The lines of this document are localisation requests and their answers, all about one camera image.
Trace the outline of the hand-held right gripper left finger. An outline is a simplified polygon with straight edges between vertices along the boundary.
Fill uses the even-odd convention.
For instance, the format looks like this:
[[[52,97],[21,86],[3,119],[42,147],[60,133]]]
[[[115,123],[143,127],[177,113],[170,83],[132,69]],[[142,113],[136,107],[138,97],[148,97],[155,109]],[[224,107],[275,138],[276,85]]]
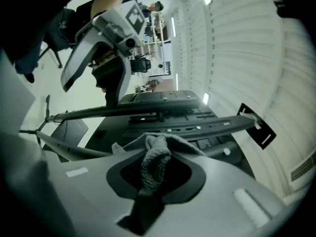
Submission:
[[[103,158],[61,163],[56,153],[45,153],[48,209],[45,219],[61,237],[136,237],[138,224],[130,221],[134,199],[125,188],[120,165],[143,157],[145,150]]]

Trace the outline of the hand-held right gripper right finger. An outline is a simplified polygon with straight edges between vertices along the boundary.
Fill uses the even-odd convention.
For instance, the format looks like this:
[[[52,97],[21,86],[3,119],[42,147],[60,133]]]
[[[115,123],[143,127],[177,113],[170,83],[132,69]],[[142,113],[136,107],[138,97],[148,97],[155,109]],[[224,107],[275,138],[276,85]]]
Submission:
[[[189,202],[166,205],[147,237],[253,237],[285,209],[277,195],[229,163],[176,155],[199,165],[206,182]]]

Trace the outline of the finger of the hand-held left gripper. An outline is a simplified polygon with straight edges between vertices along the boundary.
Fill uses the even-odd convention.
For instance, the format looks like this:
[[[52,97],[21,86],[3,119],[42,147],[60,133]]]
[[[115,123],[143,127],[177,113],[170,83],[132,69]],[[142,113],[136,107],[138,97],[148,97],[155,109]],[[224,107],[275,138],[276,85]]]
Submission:
[[[107,107],[115,107],[125,95],[131,78],[131,63],[127,57],[116,55],[97,66],[92,75],[96,87],[105,89]]]
[[[61,74],[61,85],[65,92],[83,74],[99,45],[97,40],[82,40],[72,51]]]

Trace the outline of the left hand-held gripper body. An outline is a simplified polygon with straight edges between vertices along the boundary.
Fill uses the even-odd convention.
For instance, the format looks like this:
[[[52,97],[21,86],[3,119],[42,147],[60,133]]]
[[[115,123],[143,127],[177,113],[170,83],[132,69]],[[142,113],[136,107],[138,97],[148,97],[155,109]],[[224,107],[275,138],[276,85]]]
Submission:
[[[135,0],[125,2],[96,16],[92,25],[125,56],[142,42],[147,21]]]

